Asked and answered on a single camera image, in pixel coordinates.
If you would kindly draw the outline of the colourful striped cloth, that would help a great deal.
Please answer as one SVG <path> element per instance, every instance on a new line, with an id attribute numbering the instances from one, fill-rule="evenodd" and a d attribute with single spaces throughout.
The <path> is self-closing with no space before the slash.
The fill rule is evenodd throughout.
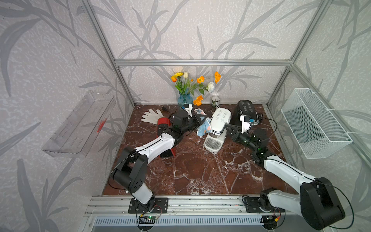
<path id="1" fill-rule="evenodd" d="M 211 119 L 205 114 L 205 112 L 201 109 L 195 109 L 195 113 L 197 113 L 200 116 L 200 119 L 203 121 L 203 123 L 197 128 L 197 136 L 203 137 L 205 134 L 208 134 L 212 131 L 211 127 Z"/>

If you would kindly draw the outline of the white coffee machine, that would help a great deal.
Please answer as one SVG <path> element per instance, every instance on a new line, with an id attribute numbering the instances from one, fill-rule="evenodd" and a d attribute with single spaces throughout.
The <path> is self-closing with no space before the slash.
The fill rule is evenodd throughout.
<path id="1" fill-rule="evenodd" d="M 227 136 L 225 126 L 229 124 L 230 120 L 230 110 L 221 107 L 215 110 L 210 122 L 212 131 L 208 133 L 204 142 L 206 150 L 213 154 L 217 154 L 221 150 Z"/>

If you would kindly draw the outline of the black coffee machine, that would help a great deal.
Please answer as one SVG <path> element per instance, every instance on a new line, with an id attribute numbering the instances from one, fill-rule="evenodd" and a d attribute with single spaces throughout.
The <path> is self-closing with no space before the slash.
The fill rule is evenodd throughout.
<path id="1" fill-rule="evenodd" d="M 250 116 L 250 118 L 254 121 L 253 126 L 257 126 L 259 122 L 258 113 L 253 105 L 253 103 L 249 100 L 240 100 L 237 102 L 236 107 L 234 108 L 230 124 L 241 126 L 242 122 L 240 121 L 240 116 Z"/>

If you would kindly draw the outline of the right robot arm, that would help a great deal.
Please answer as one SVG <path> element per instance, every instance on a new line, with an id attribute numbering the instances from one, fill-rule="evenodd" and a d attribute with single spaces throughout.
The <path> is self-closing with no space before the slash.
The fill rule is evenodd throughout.
<path id="1" fill-rule="evenodd" d="M 243 132 L 241 127 L 226 125 L 232 141 L 249 148 L 255 164 L 289 184 L 297 194 L 269 188 L 261 191 L 258 204 L 261 210 L 283 209 L 295 213 L 315 230 L 332 227 L 346 218 L 337 195 L 339 188 L 327 178 L 308 175 L 273 154 L 255 134 Z"/>

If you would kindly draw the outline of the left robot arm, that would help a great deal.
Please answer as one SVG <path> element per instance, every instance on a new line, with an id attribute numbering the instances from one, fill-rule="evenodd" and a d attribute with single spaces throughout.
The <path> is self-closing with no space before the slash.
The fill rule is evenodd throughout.
<path id="1" fill-rule="evenodd" d="M 110 178 L 127 190 L 140 206 L 152 209 L 155 195 L 145 184 L 148 164 L 161 154 L 171 152 L 186 132 L 197 129 L 206 119 L 206 115 L 190 107 L 180 109 L 168 118 L 160 110 L 145 112 L 142 121 L 157 125 L 156 139 L 140 147 L 123 149 Z"/>

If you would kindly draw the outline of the white work glove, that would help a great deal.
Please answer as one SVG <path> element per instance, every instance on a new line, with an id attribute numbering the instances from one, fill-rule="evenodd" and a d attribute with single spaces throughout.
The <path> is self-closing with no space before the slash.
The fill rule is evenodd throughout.
<path id="1" fill-rule="evenodd" d="M 157 125 L 158 120 L 163 117 L 164 115 L 159 109 L 156 111 L 150 109 L 149 111 L 144 112 L 141 121 Z"/>

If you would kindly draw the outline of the blue glass vase with flowers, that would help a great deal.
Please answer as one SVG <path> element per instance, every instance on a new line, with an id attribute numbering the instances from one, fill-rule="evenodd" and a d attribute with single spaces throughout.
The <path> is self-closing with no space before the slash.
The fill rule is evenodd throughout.
<path id="1" fill-rule="evenodd" d="M 205 83 L 206 78 L 200 76 L 197 79 L 190 79 L 188 72 L 176 72 L 171 76 L 171 81 L 175 84 L 179 92 L 177 104 L 180 108 L 184 105 L 194 104 L 200 106 L 204 100 L 204 94 L 208 92 L 212 94 L 216 84 L 221 80 L 221 74 L 215 72 L 214 79 L 208 84 Z"/>

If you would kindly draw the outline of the small green can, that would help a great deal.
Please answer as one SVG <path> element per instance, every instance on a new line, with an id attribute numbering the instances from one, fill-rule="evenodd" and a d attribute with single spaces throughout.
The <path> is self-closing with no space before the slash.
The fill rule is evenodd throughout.
<path id="1" fill-rule="evenodd" d="M 218 96 L 212 96 L 211 97 L 211 106 L 215 109 L 219 108 L 220 105 L 220 98 Z"/>

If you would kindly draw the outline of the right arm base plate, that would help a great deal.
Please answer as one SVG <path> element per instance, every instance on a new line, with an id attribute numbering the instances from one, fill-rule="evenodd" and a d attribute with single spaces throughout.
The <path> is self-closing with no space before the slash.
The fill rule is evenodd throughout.
<path id="1" fill-rule="evenodd" d="M 242 197 L 242 202 L 245 206 L 247 213 L 260 213 L 260 206 L 259 206 L 259 197 L 251 197 L 248 195 L 244 195 Z"/>

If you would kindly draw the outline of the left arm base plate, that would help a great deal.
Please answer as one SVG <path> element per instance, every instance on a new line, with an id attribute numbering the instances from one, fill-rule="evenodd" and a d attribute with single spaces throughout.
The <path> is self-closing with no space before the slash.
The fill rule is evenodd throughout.
<path id="1" fill-rule="evenodd" d="M 145 213 L 167 213 L 169 206 L 169 198 L 156 197 L 151 198 L 147 204 L 132 198 L 130 200 L 128 213 L 129 214 L 145 214 Z"/>

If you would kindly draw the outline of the clear plastic wall shelf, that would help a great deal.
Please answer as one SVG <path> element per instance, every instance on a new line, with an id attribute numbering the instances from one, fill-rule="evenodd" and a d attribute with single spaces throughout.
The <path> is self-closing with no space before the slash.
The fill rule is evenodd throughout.
<path id="1" fill-rule="evenodd" d="M 116 103 L 114 94 L 88 91 L 42 151 L 54 158 L 85 158 Z"/>

